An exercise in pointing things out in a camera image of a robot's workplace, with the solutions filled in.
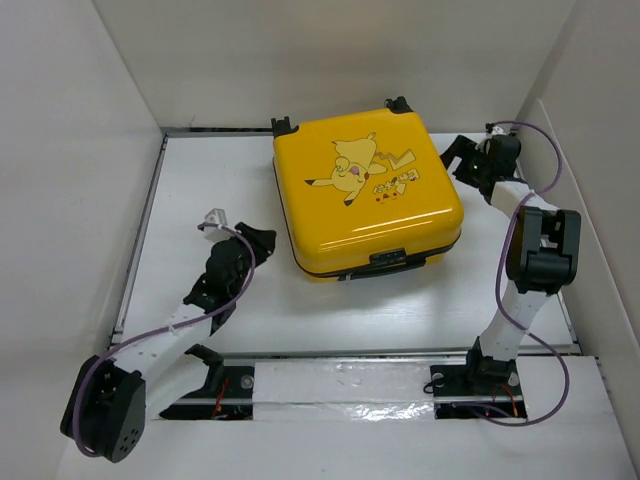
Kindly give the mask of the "yellow Pikachu suitcase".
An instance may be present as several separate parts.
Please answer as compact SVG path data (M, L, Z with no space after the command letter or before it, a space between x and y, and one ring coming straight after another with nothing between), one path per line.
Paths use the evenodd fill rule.
M449 252L464 208L407 100L294 124L271 121L273 166L294 260L318 280L420 268Z

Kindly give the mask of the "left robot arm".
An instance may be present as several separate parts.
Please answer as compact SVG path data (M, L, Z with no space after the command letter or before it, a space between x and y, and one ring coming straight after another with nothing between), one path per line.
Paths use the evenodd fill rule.
M155 329L88 358L80 367L60 423L61 433L89 458L118 463L146 425L184 395L212 396L222 387L222 357L205 346L231 317L255 270L273 253L277 234L245 223L203 222L213 244L203 273L179 307Z

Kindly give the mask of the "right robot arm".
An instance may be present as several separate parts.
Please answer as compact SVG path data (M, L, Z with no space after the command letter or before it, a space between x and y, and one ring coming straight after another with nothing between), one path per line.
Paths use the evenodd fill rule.
M476 338L462 365L431 370L436 397L488 396L516 378L516 358L539 310L578 269L581 216L546 202L516 177L520 141L490 134L480 142L459 135L441 154L445 166L458 159L456 180L476 188L504 213L509 226L498 263L497 311Z

